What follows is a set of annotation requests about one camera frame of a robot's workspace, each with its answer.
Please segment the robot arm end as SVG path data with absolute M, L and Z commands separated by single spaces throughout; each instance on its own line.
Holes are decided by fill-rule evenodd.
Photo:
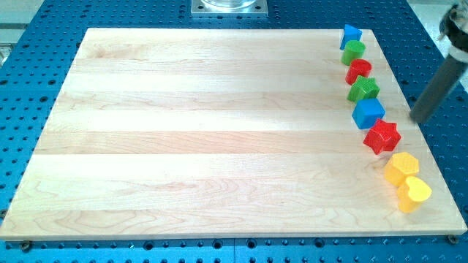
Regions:
M 451 46 L 448 54 L 457 61 L 467 63 L 467 0 L 454 4 L 439 23 L 439 39 L 447 37 Z

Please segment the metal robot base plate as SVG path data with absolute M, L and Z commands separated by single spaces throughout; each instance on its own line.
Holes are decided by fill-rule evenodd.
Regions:
M 268 15 L 267 0 L 191 0 L 192 17 Z

